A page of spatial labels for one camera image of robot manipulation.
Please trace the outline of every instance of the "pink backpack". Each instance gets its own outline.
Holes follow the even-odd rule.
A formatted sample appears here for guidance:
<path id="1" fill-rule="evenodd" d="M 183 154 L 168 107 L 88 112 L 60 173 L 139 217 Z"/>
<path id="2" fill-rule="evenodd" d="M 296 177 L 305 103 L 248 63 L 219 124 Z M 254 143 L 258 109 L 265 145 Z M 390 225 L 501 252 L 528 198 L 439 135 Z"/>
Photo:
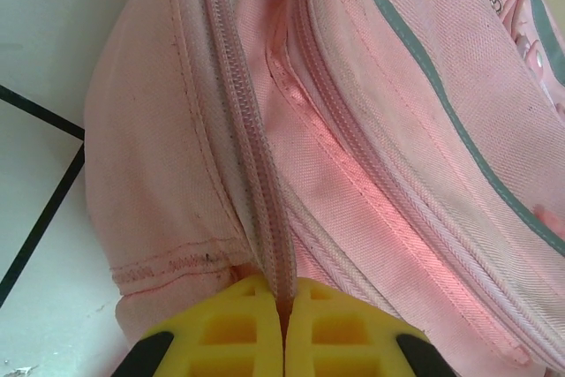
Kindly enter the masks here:
<path id="1" fill-rule="evenodd" d="M 130 0 L 87 197 L 130 341 L 256 267 L 424 330 L 463 377 L 565 372 L 565 55 L 543 0 Z"/>

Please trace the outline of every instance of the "yellow object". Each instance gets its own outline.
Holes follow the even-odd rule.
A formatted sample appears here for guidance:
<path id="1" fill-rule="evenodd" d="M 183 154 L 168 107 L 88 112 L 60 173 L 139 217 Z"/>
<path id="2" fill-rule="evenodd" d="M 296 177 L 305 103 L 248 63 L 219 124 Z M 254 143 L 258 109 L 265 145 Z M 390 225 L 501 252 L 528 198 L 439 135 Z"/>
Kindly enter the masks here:
<path id="1" fill-rule="evenodd" d="M 455 376 L 414 327 L 305 278 L 283 354 L 275 300 L 259 275 L 153 328 L 128 357 L 114 377 L 283 377 L 283 364 L 286 377 Z"/>

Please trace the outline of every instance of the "black tile grout line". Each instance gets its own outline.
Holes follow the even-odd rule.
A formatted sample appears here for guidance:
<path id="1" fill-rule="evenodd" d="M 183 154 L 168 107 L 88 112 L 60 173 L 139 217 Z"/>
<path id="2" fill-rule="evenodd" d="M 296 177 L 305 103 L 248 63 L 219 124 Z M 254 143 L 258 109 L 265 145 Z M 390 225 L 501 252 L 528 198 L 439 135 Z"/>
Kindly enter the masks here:
<path id="1" fill-rule="evenodd" d="M 64 197 L 69 192 L 69 189 L 71 189 L 72 183 L 74 183 L 74 180 L 80 173 L 84 163 L 85 148 L 84 145 L 82 145 L 72 159 L 71 165 L 69 165 L 69 168 L 64 173 L 63 178 L 61 178 L 61 181 L 51 195 L 51 198 L 41 212 L 41 215 L 35 222 L 34 227 L 29 232 L 26 241 L 19 249 L 16 258 L 14 258 L 10 268 L 8 268 L 8 271 L 6 271 L 4 278 L 0 282 L 0 307 L 2 307 L 4 301 L 8 298 L 8 295 L 10 295 L 11 289 L 16 284 L 16 281 L 18 281 L 19 276 L 26 267 L 26 264 L 34 253 L 35 248 L 41 241 L 45 230 L 49 227 L 49 224 L 57 213 L 61 203 L 63 203 Z"/>
<path id="2" fill-rule="evenodd" d="M 47 124 L 53 125 L 59 130 L 62 130 L 67 134 L 76 137 L 77 139 L 80 140 L 85 139 L 85 131 L 84 129 L 80 128 L 78 125 L 72 123 L 67 119 L 64 119 L 63 117 L 60 117 L 56 113 L 43 108 L 37 103 L 32 102 L 29 99 L 26 99 L 24 96 L 12 92 L 9 88 L 6 88 L 1 85 L 0 85 L 0 100 L 8 102 L 10 105 L 15 106 L 18 109 L 21 109 L 27 112 L 28 114 L 33 115 L 36 118 L 39 118 L 41 121 L 44 121 Z"/>

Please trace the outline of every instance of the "zipper slider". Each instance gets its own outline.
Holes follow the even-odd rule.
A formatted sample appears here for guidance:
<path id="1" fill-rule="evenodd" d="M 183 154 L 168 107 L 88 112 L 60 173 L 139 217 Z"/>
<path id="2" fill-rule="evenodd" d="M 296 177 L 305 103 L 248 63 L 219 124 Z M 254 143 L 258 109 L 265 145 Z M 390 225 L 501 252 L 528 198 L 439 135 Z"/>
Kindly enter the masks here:
<path id="1" fill-rule="evenodd" d="M 502 0 L 490 0 L 490 1 L 491 1 L 491 5 L 492 5 L 494 11 L 496 12 L 496 14 L 500 15 L 501 12 L 502 12 L 502 9 L 504 7 Z"/>

